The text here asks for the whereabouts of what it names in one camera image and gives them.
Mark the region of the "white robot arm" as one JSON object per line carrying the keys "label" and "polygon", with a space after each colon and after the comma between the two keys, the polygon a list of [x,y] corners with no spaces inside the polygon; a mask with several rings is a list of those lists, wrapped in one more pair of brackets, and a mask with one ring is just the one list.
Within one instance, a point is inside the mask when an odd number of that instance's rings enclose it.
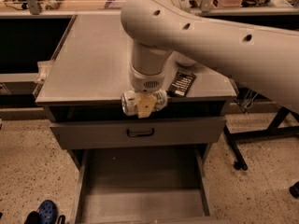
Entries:
{"label": "white robot arm", "polygon": [[121,24],[133,40],[130,79],[139,92],[162,87],[176,51],[299,113],[299,34],[190,13],[188,0],[127,0]]}

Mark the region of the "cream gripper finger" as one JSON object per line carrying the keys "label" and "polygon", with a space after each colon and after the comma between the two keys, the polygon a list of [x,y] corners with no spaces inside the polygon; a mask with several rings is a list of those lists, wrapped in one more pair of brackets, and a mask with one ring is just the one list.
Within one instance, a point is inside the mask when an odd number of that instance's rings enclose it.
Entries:
{"label": "cream gripper finger", "polygon": [[155,107],[157,98],[151,93],[139,93],[137,95],[136,108],[137,116],[140,119],[148,118]]}

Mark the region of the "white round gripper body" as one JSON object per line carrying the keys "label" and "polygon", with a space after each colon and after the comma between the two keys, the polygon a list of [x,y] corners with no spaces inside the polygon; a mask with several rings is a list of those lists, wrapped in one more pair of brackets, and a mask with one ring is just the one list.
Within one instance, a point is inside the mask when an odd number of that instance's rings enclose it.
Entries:
{"label": "white round gripper body", "polygon": [[165,72],[157,75],[144,75],[130,66],[129,78],[132,87],[138,92],[154,92],[164,83]]}

